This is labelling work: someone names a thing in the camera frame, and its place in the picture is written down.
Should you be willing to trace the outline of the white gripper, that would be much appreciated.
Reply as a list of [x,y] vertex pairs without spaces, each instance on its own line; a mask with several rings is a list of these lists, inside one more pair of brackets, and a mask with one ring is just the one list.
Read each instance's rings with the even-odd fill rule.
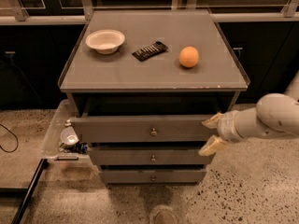
[[220,137],[212,135],[200,148],[201,156],[211,156],[228,147],[227,142],[237,143],[244,140],[245,122],[240,111],[217,113],[202,122],[208,129],[216,129]]

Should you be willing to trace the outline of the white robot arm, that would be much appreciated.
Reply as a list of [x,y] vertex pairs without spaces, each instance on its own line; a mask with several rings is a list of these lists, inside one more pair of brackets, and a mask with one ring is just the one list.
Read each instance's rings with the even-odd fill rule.
[[257,104],[241,111],[217,113],[202,122],[213,134],[199,150],[201,156],[214,155],[231,144],[257,139],[299,137],[299,72],[283,93],[269,93]]

